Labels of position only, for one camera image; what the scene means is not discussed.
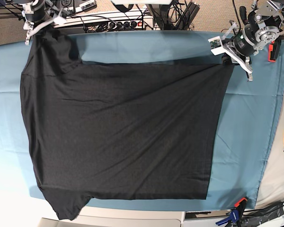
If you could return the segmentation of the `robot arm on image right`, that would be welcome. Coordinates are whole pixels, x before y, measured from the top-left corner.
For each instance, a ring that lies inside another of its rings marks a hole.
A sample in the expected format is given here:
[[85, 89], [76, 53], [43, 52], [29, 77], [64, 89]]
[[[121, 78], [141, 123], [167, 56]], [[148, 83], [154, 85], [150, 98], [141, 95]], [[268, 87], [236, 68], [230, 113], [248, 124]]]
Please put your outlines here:
[[221, 38], [222, 47], [233, 62], [245, 70], [248, 81], [252, 81], [251, 56], [268, 46], [268, 61], [278, 58], [284, 27], [284, 0], [267, 0], [260, 7], [253, 1], [248, 13], [245, 6], [236, 9], [237, 22], [231, 21], [233, 37], [227, 38], [229, 31]]

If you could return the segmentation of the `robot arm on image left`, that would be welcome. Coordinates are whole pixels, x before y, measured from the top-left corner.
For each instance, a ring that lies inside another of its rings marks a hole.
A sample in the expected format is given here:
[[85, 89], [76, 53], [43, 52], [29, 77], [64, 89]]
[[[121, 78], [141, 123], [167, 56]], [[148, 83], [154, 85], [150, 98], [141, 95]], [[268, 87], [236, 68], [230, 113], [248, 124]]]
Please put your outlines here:
[[25, 19], [23, 29], [27, 31], [25, 44], [29, 45], [33, 37], [43, 27], [54, 22], [58, 9], [51, 0], [5, 0], [7, 4], [17, 4], [22, 7]]

